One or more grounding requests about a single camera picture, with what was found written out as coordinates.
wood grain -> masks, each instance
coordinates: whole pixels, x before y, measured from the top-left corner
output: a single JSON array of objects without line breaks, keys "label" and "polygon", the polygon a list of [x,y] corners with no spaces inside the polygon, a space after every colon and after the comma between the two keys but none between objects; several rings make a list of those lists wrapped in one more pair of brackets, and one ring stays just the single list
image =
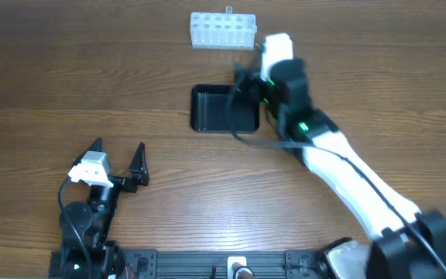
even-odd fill
[{"label": "wood grain", "polygon": [[[115,174],[146,143],[150,185],[122,195],[112,239],[159,250],[366,241],[319,178],[280,150],[194,133],[190,89],[251,53],[190,45],[194,11],[255,13],[287,32],[317,106],[388,184],[446,216],[446,2],[0,0],[0,277],[45,277],[57,190],[101,136]],[[259,138],[274,138],[263,121]],[[87,187],[67,190],[82,200]]]}]

green indicator light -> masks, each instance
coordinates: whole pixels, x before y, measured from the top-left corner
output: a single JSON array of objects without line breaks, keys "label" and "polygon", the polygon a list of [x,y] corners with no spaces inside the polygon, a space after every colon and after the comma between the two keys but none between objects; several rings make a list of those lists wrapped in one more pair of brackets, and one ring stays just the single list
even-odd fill
[{"label": "green indicator light", "polygon": [[299,123],[299,127],[300,127],[304,132],[306,132],[306,131],[309,130],[309,127],[307,127],[306,123],[304,123],[304,122]]}]

black plastic tray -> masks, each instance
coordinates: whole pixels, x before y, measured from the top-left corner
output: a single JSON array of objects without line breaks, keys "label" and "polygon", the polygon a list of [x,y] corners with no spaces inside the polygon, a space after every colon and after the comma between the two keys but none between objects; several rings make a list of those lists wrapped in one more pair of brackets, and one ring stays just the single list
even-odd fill
[{"label": "black plastic tray", "polygon": [[[197,84],[192,88],[190,126],[197,132],[229,133],[225,124],[225,103],[233,85]],[[239,133],[259,128],[259,104],[235,99],[230,120]]]}]

black cable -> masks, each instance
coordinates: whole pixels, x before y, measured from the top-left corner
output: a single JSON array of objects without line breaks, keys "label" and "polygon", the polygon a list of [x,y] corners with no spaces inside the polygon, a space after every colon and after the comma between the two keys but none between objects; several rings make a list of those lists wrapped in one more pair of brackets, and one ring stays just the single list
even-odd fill
[{"label": "black cable", "polygon": [[[419,244],[421,244],[424,249],[430,254],[430,256],[436,261],[437,265],[442,269],[445,277],[446,277],[446,266],[443,262],[443,260],[436,254],[433,247],[426,241],[426,239],[411,225],[405,218],[395,209],[395,207],[385,198],[383,193],[372,183],[372,181],[365,175],[365,173],[357,167],[354,163],[352,163],[347,157],[342,156],[339,153],[326,150],[320,147],[315,146],[312,143],[298,143],[294,141],[268,141],[268,140],[249,140],[244,137],[241,137],[237,134],[235,131],[235,127],[233,125],[233,121],[230,120],[230,114],[232,110],[232,103],[235,99],[235,95],[237,94],[237,90],[240,87],[241,83],[244,81],[246,74],[241,74],[238,79],[235,81],[235,86],[232,87],[230,93],[228,94],[228,98],[225,104],[225,121],[227,126],[230,129],[230,133],[233,135],[234,138],[236,138],[239,141],[242,141],[243,143],[247,143],[248,146],[256,145],[260,147],[265,148],[273,148],[273,149],[297,149],[297,148],[304,148],[304,147],[311,147],[317,150],[323,150],[325,152],[328,152],[330,154],[335,155],[336,157],[340,158],[340,160],[343,160],[344,162],[348,163],[354,171],[364,179],[369,186],[374,190],[374,192],[381,198],[381,200],[385,203],[386,207],[390,209],[403,223],[403,225],[409,230],[410,236],[412,236]],[[285,110],[280,106],[279,109],[279,119],[278,119],[278,126],[280,126],[283,121],[285,120],[283,117]]]},{"label": "black cable", "polygon": [[74,235],[77,237],[79,244],[81,245],[82,252],[84,253],[85,260],[87,261],[87,267],[89,269],[89,279],[92,279],[92,259],[91,255],[89,254],[89,250],[85,246],[84,242],[82,241],[80,235],[78,234],[77,228],[75,228],[74,223],[71,220],[71,217],[68,215],[67,210],[65,210],[65,207],[63,205],[63,190],[70,182],[71,178],[67,176],[67,179],[63,181],[60,191],[58,192],[58,204],[60,205],[61,212],[63,213],[63,217],[65,218],[65,221],[67,221],[67,224],[69,227],[71,227],[71,230],[74,232]]}]

